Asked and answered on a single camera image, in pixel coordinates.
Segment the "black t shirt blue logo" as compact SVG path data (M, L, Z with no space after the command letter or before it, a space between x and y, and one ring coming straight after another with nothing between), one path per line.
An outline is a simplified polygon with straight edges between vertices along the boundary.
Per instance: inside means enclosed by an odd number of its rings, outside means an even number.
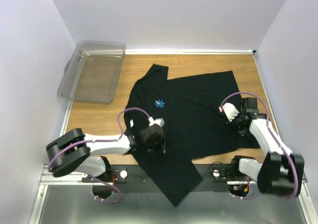
M219 105L227 98L241 107L232 71L168 79L168 67L152 65L134 84L124 121L128 131L144 129L148 116L163 118L166 154L134 153L133 157L172 205L202 181L193 159L259 147L227 124Z

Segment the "clear plastic bin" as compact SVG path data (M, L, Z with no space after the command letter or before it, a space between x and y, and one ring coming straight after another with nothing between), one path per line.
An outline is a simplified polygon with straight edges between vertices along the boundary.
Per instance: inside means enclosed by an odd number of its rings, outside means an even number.
M112 103L125 53L124 43L79 42L65 67L57 95L68 101Z

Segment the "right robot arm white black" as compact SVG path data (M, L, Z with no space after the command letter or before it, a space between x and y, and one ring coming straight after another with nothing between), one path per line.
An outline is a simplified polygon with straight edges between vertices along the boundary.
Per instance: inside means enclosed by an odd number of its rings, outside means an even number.
M223 102L219 110L241 136L253 136L265 156L263 163L259 163L252 157L236 155L228 169L229 176L234 180L248 176L257 183L262 194L297 197L301 192L305 160L284 144L268 114L259 112L257 99L243 98L240 110L231 103Z

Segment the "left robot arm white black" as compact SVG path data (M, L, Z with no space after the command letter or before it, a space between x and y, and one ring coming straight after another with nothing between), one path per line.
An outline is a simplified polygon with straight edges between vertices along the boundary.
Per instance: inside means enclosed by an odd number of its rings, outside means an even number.
M161 125L151 124L145 129L113 136L84 134L73 129L46 146L48 170L54 177L72 172L85 173L104 182L110 177L110 164L106 154L166 153L165 133Z

